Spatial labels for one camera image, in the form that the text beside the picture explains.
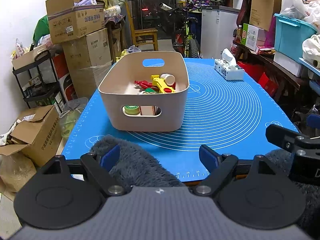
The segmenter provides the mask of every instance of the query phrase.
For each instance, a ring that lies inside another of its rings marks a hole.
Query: chair backrest
[[[133,41],[135,41],[135,39],[136,39],[136,37],[134,35],[135,30],[134,30],[133,20],[132,20],[132,16],[131,16],[131,13],[130,13],[128,1],[125,1],[125,7],[127,9],[127,17],[129,19],[129,24],[130,24],[131,38],[132,38]]]

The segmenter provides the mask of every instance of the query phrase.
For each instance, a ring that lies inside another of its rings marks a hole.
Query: bicycle
[[[199,58],[200,45],[196,40],[196,35],[191,32],[191,24],[198,23],[194,17],[188,17],[188,10],[185,8],[171,8],[160,3],[159,7],[168,11],[169,17],[173,16],[176,31],[172,34],[172,46],[176,52],[187,58]]]

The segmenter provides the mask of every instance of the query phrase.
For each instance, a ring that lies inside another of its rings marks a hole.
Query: blue silicone mat
[[[142,146],[181,181],[204,179],[209,172],[199,161],[206,144],[219,154],[252,159],[277,147],[268,143],[271,123],[296,130],[273,99],[246,73],[243,81],[226,81],[212,59],[185,59],[190,88],[182,127],[174,132],[127,132],[112,127],[98,90],[88,102],[62,154],[79,158],[110,134]]]

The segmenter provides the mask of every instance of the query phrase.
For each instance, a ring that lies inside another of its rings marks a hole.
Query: tile floor
[[[174,51],[171,40],[158,40],[159,50]],[[152,45],[140,45],[142,51],[153,50]],[[57,150],[57,154],[61,154],[64,142],[61,141]],[[13,202],[5,196],[0,194],[0,237],[8,239],[14,232],[21,227],[19,220],[13,209]]]

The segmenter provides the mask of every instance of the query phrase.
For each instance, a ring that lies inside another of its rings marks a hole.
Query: wooden chair
[[[126,9],[127,9],[127,16],[129,18],[131,37],[132,37],[132,42],[133,42],[134,46],[139,46],[139,45],[142,45],[142,44],[153,44],[153,49],[154,50],[159,50],[159,48],[158,48],[158,38],[157,38],[158,30],[156,28],[135,30],[134,26],[133,26],[132,16],[131,16],[129,5],[128,5],[127,1],[125,2],[125,6],[126,6]],[[146,35],[152,36],[152,42],[137,41],[137,38],[140,38],[140,36],[146,36]]]

